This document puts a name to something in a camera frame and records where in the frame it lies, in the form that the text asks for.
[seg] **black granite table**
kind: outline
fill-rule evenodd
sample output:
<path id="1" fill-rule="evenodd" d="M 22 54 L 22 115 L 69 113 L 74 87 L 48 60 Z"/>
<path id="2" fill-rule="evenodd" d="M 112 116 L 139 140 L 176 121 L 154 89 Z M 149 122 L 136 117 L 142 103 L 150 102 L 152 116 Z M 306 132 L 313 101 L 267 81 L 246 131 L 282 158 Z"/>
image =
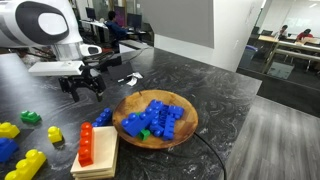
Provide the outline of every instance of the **black granite table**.
<path id="1" fill-rule="evenodd" d="M 125 60 L 138 54 L 135 51 L 122 57 Z M 144 89 L 168 90 L 188 99 L 199 115 L 196 131 L 225 162 L 260 81 L 159 49 L 143 50 L 131 64 L 144 75 L 137 85 L 120 86 L 106 73 L 102 102 L 97 102 L 91 91 L 82 89 L 80 102 L 74 103 L 70 95 L 61 92 L 56 77 L 32 77 L 19 59 L 0 56 L 0 122 L 9 121 L 21 130 L 15 138 L 20 150 L 7 164 L 0 164 L 0 179 L 14 170 L 32 148 L 47 156 L 35 179 L 72 179 L 70 169 L 81 123 L 93 122 L 105 107 L 114 109 L 124 97 Z M 22 123 L 19 114 L 23 110 L 36 111 L 42 121 L 37 125 Z M 53 125 L 61 128 L 65 138 L 60 149 L 55 149 L 47 138 L 47 129 Z M 115 179 L 217 179 L 220 171 L 216 156 L 195 136 L 163 150 L 142 149 L 121 140 Z"/>

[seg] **red lego brick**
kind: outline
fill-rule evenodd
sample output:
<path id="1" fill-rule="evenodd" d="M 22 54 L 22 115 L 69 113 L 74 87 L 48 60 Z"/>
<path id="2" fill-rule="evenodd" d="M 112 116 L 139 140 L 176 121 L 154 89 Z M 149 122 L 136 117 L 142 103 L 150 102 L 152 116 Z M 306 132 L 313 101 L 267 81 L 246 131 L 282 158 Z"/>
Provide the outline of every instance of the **red lego brick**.
<path id="1" fill-rule="evenodd" d="M 85 122 L 81 125 L 80 142 L 79 142 L 79 163 L 81 167 L 93 164 L 94 154 L 94 134 L 92 125 Z"/>

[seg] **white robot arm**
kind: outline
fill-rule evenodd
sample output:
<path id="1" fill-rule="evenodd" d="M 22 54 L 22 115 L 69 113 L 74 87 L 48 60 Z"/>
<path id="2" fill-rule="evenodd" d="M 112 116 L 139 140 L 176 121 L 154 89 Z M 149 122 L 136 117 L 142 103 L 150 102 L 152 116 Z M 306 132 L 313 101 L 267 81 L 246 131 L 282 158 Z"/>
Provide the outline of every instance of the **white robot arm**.
<path id="1" fill-rule="evenodd" d="M 57 62 L 38 62 L 29 69 L 37 76 L 63 76 L 63 92 L 79 100 L 76 89 L 89 88 L 101 100 L 105 84 L 83 68 L 83 56 L 101 53 L 101 48 L 82 42 L 68 0 L 0 0 L 0 47 L 52 46 Z"/>

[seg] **wooden bowl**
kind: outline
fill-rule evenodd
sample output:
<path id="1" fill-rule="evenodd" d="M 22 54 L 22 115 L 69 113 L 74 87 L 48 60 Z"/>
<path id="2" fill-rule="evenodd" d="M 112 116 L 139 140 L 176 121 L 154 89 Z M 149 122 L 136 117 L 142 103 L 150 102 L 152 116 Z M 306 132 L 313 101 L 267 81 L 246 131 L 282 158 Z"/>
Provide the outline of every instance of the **wooden bowl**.
<path id="1" fill-rule="evenodd" d="M 174 127 L 174 139 L 164 141 L 152 134 L 145 141 L 138 137 L 131 137 L 121 126 L 121 121 L 132 112 L 143 112 L 151 100 L 162 101 L 166 105 L 177 105 L 184 108 L 184 114 L 177 120 Z M 178 145 L 191 137 L 198 126 L 198 114 L 192 104 L 185 98 L 168 91 L 146 90 L 133 93 L 124 98 L 116 107 L 112 117 L 113 125 L 120 137 L 139 147 L 149 149 L 163 149 Z"/>

